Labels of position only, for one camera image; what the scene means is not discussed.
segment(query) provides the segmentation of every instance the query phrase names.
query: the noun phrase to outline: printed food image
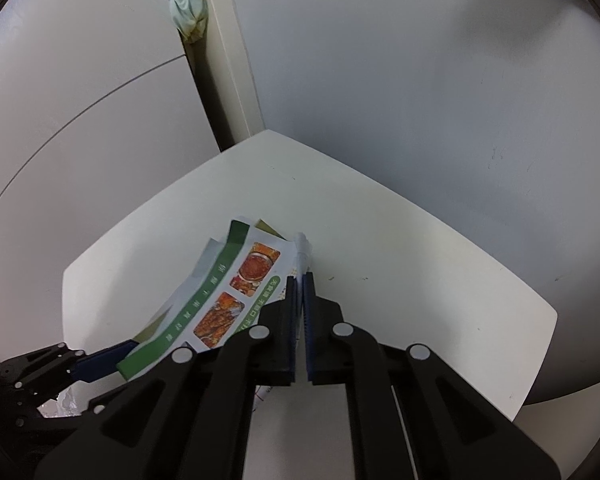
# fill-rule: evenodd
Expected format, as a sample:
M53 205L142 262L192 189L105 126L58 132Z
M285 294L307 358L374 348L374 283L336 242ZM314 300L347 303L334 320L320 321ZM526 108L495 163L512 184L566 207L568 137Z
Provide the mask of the printed food image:
M231 328L243 309L244 303L236 300L231 294L223 292L214 303L214 306L193 329L193 333L205 345L213 348Z
M265 244L254 243L230 285L249 297L253 296L279 256L280 251Z

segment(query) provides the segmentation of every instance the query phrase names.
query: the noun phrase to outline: white table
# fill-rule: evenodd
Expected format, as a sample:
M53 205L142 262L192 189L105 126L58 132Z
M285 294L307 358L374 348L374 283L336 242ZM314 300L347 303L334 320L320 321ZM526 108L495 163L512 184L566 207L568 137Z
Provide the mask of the white table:
M555 311L440 220L271 131L158 193L68 267L64 340L93 352L132 337L208 238L221 238L239 215L282 234L305 232L317 292L339 302L346 320L392 346L426 343L506 416L516 415ZM341 389L275 389L254 415L246 478L346 478L348 431Z

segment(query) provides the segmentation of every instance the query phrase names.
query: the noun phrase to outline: white wall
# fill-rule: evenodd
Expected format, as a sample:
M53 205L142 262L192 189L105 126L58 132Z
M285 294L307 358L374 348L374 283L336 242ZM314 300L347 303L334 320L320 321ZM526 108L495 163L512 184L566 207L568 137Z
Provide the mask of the white wall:
M61 341L64 269L218 153L168 0L9 0L0 360Z
M523 406L514 422L554 459L562 478L568 478L600 438L600 383Z
M558 326L537 393L600 379L600 21L589 6L235 6L265 126L422 206L546 298Z

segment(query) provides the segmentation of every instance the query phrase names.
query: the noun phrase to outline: light blue cloth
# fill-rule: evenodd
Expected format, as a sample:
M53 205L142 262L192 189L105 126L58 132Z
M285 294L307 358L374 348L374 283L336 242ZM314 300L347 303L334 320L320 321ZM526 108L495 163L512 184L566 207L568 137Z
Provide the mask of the light blue cloth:
M169 0L169 11L185 42L193 43L204 36L208 19L205 0Z

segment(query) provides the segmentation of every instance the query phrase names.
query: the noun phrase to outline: green stripe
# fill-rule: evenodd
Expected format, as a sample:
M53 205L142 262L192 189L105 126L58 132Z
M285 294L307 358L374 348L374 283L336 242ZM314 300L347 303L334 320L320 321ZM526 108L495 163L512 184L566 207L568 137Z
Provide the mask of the green stripe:
M272 276L269 280L269 283L267 283L267 286L258 296L256 302L251 305L249 313L244 317L242 323L240 323L240 326L238 327L236 332L240 332L240 330L244 330L245 328L250 327L253 324L253 322L256 321L260 309L265 303L267 303L267 301L269 301L269 298L273 296L273 293L278 288L279 284L280 276Z
M208 297L216 290L218 283L224 278L240 253L248 231L249 226L247 224L238 222L237 220L231 222L226 245L220 254L218 254L216 262L207 275L206 280L196 293L187 301L187 304L171 321L164 332L118 363L118 370L126 380L129 380L139 371L160 359L169 349L173 341L190 323L200 308L202 308Z

